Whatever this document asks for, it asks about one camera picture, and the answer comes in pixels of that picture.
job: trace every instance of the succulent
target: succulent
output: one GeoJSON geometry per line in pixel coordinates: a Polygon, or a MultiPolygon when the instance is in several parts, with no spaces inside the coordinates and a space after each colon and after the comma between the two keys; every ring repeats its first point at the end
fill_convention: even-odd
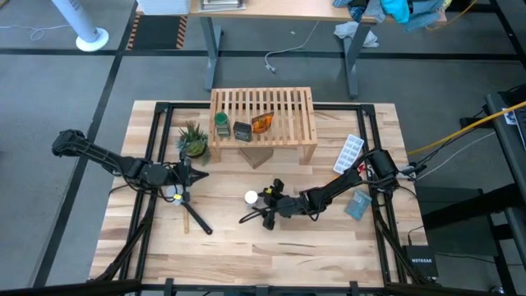
{"type": "Polygon", "coordinates": [[[187,122],[187,130],[184,131],[182,128],[179,128],[181,131],[180,141],[185,143],[191,143],[193,141],[203,141],[207,139],[206,134],[200,129],[200,125],[194,122],[187,122]]]}
{"type": "Polygon", "coordinates": [[[199,124],[192,121],[187,122],[187,130],[179,128],[181,137],[178,142],[178,149],[184,150],[190,157],[200,155],[206,149],[208,136],[201,130],[199,124]]]}
{"type": "Polygon", "coordinates": [[[190,155],[190,156],[198,155],[201,152],[203,152],[203,150],[205,149],[205,146],[206,146],[206,143],[201,140],[191,141],[190,143],[188,143],[187,148],[186,148],[187,155],[190,155]]]}

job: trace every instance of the metal rack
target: metal rack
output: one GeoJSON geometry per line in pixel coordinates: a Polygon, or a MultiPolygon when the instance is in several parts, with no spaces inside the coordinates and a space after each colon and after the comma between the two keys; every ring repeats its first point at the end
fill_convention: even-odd
{"type": "MultiPolygon", "coordinates": [[[[146,147],[145,158],[151,160],[153,157],[155,138],[159,130],[159,122],[161,116],[164,114],[164,126],[160,137],[159,154],[157,161],[163,162],[166,155],[168,134],[170,131],[171,118],[175,109],[209,109],[210,103],[165,103],[158,102],[155,105],[155,114],[152,120],[148,144],[146,147]]],[[[360,137],[364,140],[362,151],[369,150],[367,130],[365,120],[369,118],[371,123],[372,140],[375,148],[381,148],[381,139],[376,122],[375,107],[373,104],[315,104],[315,110],[348,110],[355,111],[358,118],[358,130],[360,137]]],[[[374,187],[369,187],[372,197],[371,208],[373,217],[376,221],[383,219],[379,217],[380,207],[376,199],[378,191],[374,187]]],[[[135,292],[136,296],[141,295],[142,291],[163,291],[165,296],[175,295],[180,291],[212,291],[212,292],[248,292],[254,293],[256,296],[268,296],[275,293],[325,293],[325,294],[347,294],[358,296],[360,294],[381,294],[381,295],[491,295],[487,292],[479,292],[465,289],[450,289],[443,288],[438,285],[426,284],[408,284],[405,275],[403,264],[398,257],[396,257],[396,270],[399,277],[399,283],[394,283],[390,278],[389,263],[387,261],[387,252],[385,249],[385,239],[378,227],[375,227],[376,242],[378,249],[378,257],[381,265],[382,279],[384,287],[366,288],[359,287],[357,281],[349,279],[348,287],[297,287],[297,286],[270,286],[270,285],[205,285],[205,284],[177,284],[174,279],[166,279],[164,284],[142,284],[146,255],[148,252],[148,245],[151,235],[151,227],[153,221],[153,213],[157,197],[156,192],[150,196],[148,201],[145,216],[140,222],[141,207],[145,198],[143,192],[136,194],[136,201],[131,217],[130,228],[128,230],[127,241],[131,242],[131,246],[125,246],[121,253],[125,253],[124,257],[116,260],[110,264],[107,271],[95,280],[88,280],[84,284],[67,284],[49,287],[36,287],[29,289],[16,289],[8,291],[0,291],[0,296],[7,295],[119,295],[124,293],[135,292]],[[130,262],[132,259],[132,249],[135,243],[141,236],[141,248],[137,257],[136,271],[132,279],[128,279],[130,262]],[[115,273],[108,272],[108,270],[116,271],[120,268],[120,275],[118,280],[113,280],[115,273]]],[[[391,239],[398,242],[398,230],[396,229],[395,215],[393,205],[390,198],[385,199],[385,208],[387,214],[387,222],[391,239]]]]}

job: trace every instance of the orange bag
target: orange bag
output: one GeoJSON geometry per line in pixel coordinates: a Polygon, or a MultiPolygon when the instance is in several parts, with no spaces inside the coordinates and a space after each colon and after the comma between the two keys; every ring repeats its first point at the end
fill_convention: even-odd
{"type": "Polygon", "coordinates": [[[261,134],[268,131],[270,124],[272,124],[272,118],[274,117],[274,112],[265,113],[260,116],[254,117],[252,119],[252,132],[256,134],[261,134]]]}

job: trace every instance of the wooden tabletop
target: wooden tabletop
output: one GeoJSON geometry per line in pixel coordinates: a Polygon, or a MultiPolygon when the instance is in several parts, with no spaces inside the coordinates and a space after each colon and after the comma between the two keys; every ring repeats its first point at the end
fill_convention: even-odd
{"type": "MultiPolygon", "coordinates": [[[[244,0],[247,9],[229,12],[200,12],[201,0],[191,0],[189,16],[212,17],[246,17],[290,20],[314,21],[353,21],[346,7],[334,7],[332,0],[244,0]]],[[[137,6],[136,13],[143,15],[141,5],[137,6]]],[[[444,12],[437,23],[447,22],[444,12]]],[[[388,22],[395,20],[388,16],[388,22]]],[[[373,16],[362,16],[362,22],[376,23],[373,16]]]]}
{"type": "MultiPolygon", "coordinates": [[[[144,157],[155,103],[135,102],[122,155],[144,157]]],[[[395,106],[376,104],[375,108],[383,148],[391,153],[396,164],[406,164],[395,106]]],[[[174,110],[165,161],[178,160],[175,148],[178,128],[188,120],[208,130],[210,112],[174,110]]],[[[220,163],[203,165],[195,160],[192,163],[195,169],[210,176],[190,187],[191,203],[214,233],[206,235],[190,218],[190,233],[185,234],[183,208],[159,200],[144,283],[161,284],[165,278],[174,278],[178,284],[348,286],[350,280],[356,280],[363,287],[382,286],[371,210],[360,222],[344,213],[353,189],[335,198],[317,222],[306,216],[276,217],[274,231],[264,229],[262,219],[238,223],[249,212],[243,200],[246,191],[260,191],[271,185],[274,178],[280,178],[285,184],[284,193],[297,197],[301,190],[323,186],[337,176],[332,168],[341,147],[348,134],[359,135],[356,114],[343,110],[315,111],[315,120],[319,144],[309,165],[299,165],[298,153],[290,149],[275,149],[274,156],[257,169],[252,169],[237,150],[223,150],[220,163]]],[[[369,124],[367,130],[371,139],[369,124]]],[[[154,159],[161,132],[162,128],[157,135],[154,159]]],[[[414,190],[410,182],[400,183],[414,190]]],[[[123,181],[116,178],[113,187],[120,185],[123,181]]],[[[367,192],[365,186],[360,189],[367,192]]],[[[124,246],[135,195],[131,189],[123,188],[110,196],[90,277],[99,275],[124,246]]],[[[418,201],[411,193],[397,190],[393,206],[400,240],[405,243],[408,231],[422,225],[418,201]]],[[[416,244],[427,244],[423,229],[413,231],[411,237],[416,244]]],[[[396,280],[394,254],[389,244],[385,244],[391,277],[396,280]]],[[[137,251],[132,256],[131,276],[135,274],[136,258],[137,251]]]]}

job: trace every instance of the wooden crate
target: wooden crate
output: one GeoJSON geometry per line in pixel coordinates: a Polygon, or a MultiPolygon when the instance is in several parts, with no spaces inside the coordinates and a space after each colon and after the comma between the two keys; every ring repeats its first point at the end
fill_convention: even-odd
{"type": "Polygon", "coordinates": [[[299,150],[303,149],[303,159],[300,162],[308,164],[317,143],[311,88],[212,90],[208,146],[216,160],[220,160],[223,148],[298,147],[299,150]],[[236,140],[233,135],[218,135],[214,121],[218,112],[228,115],[231,133],[236,121],[251,124],[254,117],[269,112],[274,112],[274,117],[267,132],[252,134],[252,141],[245,142],[236,140]]]}

